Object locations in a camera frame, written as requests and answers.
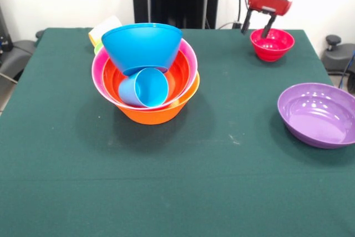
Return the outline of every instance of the red bowl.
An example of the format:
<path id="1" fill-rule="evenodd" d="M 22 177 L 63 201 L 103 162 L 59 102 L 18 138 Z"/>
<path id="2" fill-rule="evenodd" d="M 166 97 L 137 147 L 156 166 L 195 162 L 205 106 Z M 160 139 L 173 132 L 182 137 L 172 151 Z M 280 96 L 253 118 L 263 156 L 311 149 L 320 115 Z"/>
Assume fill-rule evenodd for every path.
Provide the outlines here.
<path id="1" fill-rule="evenodd" d="M 264 61 L 274 62 L 282 58 L 295 44 L 295 39 L 289 33 L 270 29 L 266 38 L 261 38 L 263 29 L 255 30 L 250 35 L 256 55 Z"/>
<path id="2" fill-rule="evenodd" d="M 187 58 L 185 55 L 179 51 L 177 56 L 170 67 L 170 69 L 164 73 L 166 79 L 168 80 L 169 84 L 169 93 L 168 98 L 164 102 L 164 104 L 158 107 L 135 107 L 126 105 L 118 94 L 118 88 L 120 83 L 126 78 L 126 76 L 116 68 L 114 63 L 111 59 L 108 59 L 103 70 L 103 82 L 104 87 L 107 93 L 116 101 L 116 105 L 122 105 L 128 109 L 135 109 L 135 110 L 153 110 L 153 109 L 160 109 L 163 107 L 168 106 L 169 104 L 176 101 L 179 96 L 184 92 L 190 78 L 190 66 Z"/>

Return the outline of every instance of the pink bowl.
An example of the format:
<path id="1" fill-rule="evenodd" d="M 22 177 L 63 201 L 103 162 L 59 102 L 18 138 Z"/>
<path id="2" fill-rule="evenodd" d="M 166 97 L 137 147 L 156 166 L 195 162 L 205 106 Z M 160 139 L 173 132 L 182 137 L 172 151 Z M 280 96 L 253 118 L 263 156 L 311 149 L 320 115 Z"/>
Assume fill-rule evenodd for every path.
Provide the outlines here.
<path id="1" fill-rule="evenodd" d="M 197 75 L 197 57 L 196 54 L 193 50 L 193 48 L 188 44 L 188 42 L 184 39 L 181 40 L 179 50 L 183 52 L 185 57 L 187 58 L 187 61 L 189 62 L 190 66 L 190 78 L 187 83 L 187 86 L 183 90 L 183 92 L 179 95 L 184 95 L 193 85 L 196 75 Z M 169 104 L 171 104 L 173 101 L 177 100 L 173 99 L 169 103 L 164 103 L 158 107 L 151 107 L 151 108 L 143 108 L 143 107 L 132 107 L 130 105 L 126 105 L 122 102 L 117 102 L 115 99 L 113 99 L 108 92 L 105 89 L 104 82 L 103 82 L 103 70 L 104 66 L 109 59 L 109 55 L 106 51 L 106 49 L 103 47 L 100 49 L 98 54 L 94 57 L 93 64 L 92 64 L 92 78 L 94 85 L 96 89 L 99 91 L 99 93 L 106 98 L 108 101 L 112 102 L 113 104 L 122 107 L 122 108 L 128 108 L 128 109 L 133 109 L 133 110 L 154 110 L 154 109 L 160 109 L 162 107 L 165 107 Z"/>
<path id="2" fill-rule="evenodd" d="M 264 61 L 274 62 L 282 58 L 295 44 L 295 39 L 289 33 L 270 29 L 266 38 L 261 38 L 263 29 L 255 30 L 250 35 L 257 56 Z"/>

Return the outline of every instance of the blue bowl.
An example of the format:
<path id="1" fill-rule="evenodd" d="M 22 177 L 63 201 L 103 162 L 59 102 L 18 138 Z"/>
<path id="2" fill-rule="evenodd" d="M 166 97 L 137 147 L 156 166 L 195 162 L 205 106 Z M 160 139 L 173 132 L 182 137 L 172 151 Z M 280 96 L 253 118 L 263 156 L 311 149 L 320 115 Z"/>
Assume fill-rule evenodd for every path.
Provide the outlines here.
<path id="1" fill-rule="evenodd" d="M 160 23 L 125 25 L 106 32 L 102 42 L 112 62 L 124 75 L 144 68 L 166 72 L 179 51 L 182 31 Z"/>

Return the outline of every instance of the stacked bowls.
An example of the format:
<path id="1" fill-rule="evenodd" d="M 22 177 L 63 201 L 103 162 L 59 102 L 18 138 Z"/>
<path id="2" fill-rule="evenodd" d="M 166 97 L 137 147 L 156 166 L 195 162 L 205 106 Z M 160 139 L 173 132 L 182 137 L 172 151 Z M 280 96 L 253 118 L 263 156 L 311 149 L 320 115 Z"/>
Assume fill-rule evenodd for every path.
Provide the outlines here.
<path id="1" fill-rule="evenodd" d="M 131 24 L 106 32 L 92 64 L 96 89 L 135 122 L 160 124 L 173 119 L 200 83 L 195 52 L 181 37 L 181 30 L 158 23 Z M 165 101 L 153 106 L 128 103 L 123 85 L 142 71 L 158 74 L 157 70 L 168 85 Z M 163 90 L 152 86 L 156 85 L 144 81 L 139 87 L 154 94 Z"/>

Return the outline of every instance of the green tablecloth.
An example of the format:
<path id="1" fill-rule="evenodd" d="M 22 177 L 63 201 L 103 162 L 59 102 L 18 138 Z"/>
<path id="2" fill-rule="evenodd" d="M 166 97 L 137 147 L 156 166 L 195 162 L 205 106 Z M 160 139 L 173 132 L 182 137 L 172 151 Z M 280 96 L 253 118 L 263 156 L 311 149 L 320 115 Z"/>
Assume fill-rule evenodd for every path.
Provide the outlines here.
<path id="1" fill-rule="evenodd" d="M 279 94 L 329 83 L 303 31 L 274 64 L 239 31 L 185 30 L 201 85 L 172 121 L 94 88 L 89 29 L 49 29 L 0 117 L 0 236 L 355 236 L 355 149 L 311 148 Z"/>

